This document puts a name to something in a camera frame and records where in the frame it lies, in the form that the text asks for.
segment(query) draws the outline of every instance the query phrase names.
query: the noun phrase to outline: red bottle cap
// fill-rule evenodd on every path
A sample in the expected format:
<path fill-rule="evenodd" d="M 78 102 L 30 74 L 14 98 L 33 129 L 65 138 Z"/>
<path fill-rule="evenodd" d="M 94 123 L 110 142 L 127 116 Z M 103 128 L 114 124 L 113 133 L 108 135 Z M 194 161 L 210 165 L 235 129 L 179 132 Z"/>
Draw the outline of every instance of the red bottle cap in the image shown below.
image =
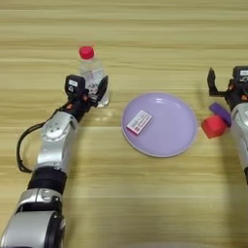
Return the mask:
<path fill-rule="evenodd" d="M 91 46 L 82 46 L 79 49 L 79 54 L 80 54 L 80 57 L 83 59 L 91 59 L 95 55 L 94 49 Z"/>

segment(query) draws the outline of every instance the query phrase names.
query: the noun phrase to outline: water bottle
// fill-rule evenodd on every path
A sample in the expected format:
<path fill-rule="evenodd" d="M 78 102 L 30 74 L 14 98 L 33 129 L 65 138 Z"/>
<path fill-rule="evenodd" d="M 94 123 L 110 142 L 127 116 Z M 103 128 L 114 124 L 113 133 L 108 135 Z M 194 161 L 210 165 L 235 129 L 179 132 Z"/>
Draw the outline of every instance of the water bottle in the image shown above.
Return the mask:
<path fill-rule="evenodd" d="M 98 85 L 106 76 L 104 67 L 99 58 L 95 56 L 93 47 L 83 46 L 79 49 L 81 57 L 81 64 L 79 73 L 85 78 L 85 87 L 89 90 L 89 96 L 94 98 L 97 93 Z M 105 96 L 99 102 L 98 108 L 107 106 L 109 103 L 109 91 L 107 90 Z"/>

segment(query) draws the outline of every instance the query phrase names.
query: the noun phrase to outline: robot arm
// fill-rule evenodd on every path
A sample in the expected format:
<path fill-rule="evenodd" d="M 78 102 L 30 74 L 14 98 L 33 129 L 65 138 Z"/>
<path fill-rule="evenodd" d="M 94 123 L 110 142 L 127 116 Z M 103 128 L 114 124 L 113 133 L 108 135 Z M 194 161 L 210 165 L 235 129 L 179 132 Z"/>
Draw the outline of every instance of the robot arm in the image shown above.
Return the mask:
<path fill-rule="evenodd" d="M 209 95 L 225 97 L 230 106 L 232 112 L 231 132 L 248 183 L 248 67 L 234 67 L 232 76 L 227 91 L 218 91 L 215 86 L 215 73 L 212 69 L 209 70 L 207 82 Z"/>
<path fill-rule="evenodd" d="M 42 129 L 42 148 L 27 190 L 1 238 L 1 248 L 62 248 L 65 219 L 62 195 L 78 123 L 96 107 L 108 87 L 103 78 L 94 99 L 88 97 L 83 77 L 66 78 L 68 103 L 58 109 Z"/>

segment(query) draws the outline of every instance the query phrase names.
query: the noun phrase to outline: black cable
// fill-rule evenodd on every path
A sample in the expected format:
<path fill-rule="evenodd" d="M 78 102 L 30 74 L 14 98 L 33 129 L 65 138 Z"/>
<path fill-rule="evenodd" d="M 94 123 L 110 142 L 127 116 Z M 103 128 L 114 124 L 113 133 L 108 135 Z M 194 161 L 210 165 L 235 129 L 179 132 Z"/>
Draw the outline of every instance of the black cable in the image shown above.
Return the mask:
<path fill-rule="evenodd" d="M 39 124 L 36 124 L 30 128 L 28 128 L 27 130 L 24 131 L 24 133 L 20 136 L 18 142 L 17 142 L 17 146 L 16 146 L 16 161 L 17 161 L 17 165 L 18 165 L 18 168 L 20 171 L 22 172 L 26 172 L 26 173 L 32 173 L 32 170 L 26 168 L 24 165 L 23 165 L 23 161 L 22 159 L 20 158 L 20 146 L 21 146 L 21 143 L 23 141 L 23 139 L 29 135 L 30 133 L 36 131 L 37 129 L 40 129 L 44 126 L 45 122 L 43 123 L 39 123 Z"/>

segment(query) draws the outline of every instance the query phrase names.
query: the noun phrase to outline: small box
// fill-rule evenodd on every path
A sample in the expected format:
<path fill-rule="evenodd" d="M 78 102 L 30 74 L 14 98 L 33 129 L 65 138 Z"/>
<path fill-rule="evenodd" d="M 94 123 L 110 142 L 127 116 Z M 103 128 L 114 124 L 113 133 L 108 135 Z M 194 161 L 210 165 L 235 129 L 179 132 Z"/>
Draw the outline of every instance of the small box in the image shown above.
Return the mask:
<path fill-rule="evenodd" d="M 151 120 L 152 116 L 141 110 L 127 125 L 127 129 L 130 130 L 133 134 L 139 135 L 144 127 Z"/>

